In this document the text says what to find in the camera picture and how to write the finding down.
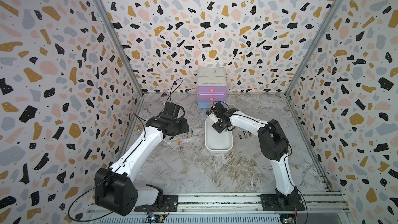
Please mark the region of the white plastic storage tray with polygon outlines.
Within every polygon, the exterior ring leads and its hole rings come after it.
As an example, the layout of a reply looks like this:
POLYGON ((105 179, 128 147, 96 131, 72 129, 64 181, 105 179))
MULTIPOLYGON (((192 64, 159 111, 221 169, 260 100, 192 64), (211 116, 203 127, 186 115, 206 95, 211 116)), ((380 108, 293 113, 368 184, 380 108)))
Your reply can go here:
POLYGON ((212 125, 214 122, 208 117, 205 121, 205 146, 215 155, 223 155, 233 148, 233 134, 227 130, 218 133, 212 125))

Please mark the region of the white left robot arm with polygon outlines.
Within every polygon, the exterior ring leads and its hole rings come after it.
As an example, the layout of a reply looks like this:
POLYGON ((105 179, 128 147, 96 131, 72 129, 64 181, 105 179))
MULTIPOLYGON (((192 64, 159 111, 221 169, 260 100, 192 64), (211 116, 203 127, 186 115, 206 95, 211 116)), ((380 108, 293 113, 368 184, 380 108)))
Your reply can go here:
POLYGON ((163 207, 163 189, 152 186, 135 186, 136 174, 148 156, 165 137, 171 138, 189 132, 185 118, 168 120, 152 117, 137 141, 112 164, 109 169, 99 169, 94 178, 94 202, 111 212, 126 216, 136 207, 159 210, 163 207))

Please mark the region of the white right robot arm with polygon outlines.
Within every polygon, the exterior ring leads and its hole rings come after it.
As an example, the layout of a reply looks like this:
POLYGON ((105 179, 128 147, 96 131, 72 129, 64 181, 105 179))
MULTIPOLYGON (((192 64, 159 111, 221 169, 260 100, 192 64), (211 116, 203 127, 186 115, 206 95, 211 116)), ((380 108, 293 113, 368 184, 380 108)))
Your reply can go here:
POLYGON ((271 162, 275 176, 276 199, 272 206, 282 209, 298 207, 301 198, 288 164, 291 146, 279 122, 250 117, 236 108, 228 110, 220 103, 208 110, 206 115, 214 122, 212 128, 218 133, 238 127, 255 135, 262 154, 271 162))

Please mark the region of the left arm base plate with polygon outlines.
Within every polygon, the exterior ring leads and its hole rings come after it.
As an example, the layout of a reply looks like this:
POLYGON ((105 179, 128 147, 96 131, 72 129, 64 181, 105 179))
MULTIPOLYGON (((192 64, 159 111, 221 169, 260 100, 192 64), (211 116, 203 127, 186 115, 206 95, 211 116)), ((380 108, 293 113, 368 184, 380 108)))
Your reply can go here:
POLYGON ((178 195, 158 196, 154 204, 137 206, 134 208, 134 212, 177 212, 178 199, 178 195))

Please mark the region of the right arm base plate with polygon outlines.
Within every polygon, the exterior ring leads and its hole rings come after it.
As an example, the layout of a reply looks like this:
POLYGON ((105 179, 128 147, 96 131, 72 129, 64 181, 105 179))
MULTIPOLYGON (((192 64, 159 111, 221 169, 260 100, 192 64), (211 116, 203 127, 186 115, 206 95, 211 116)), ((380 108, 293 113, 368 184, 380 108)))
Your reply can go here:
POLYGON ((300 195, 284 196, 277 194, 260 195, 263 211, 304 211, 304 201, 300 195))

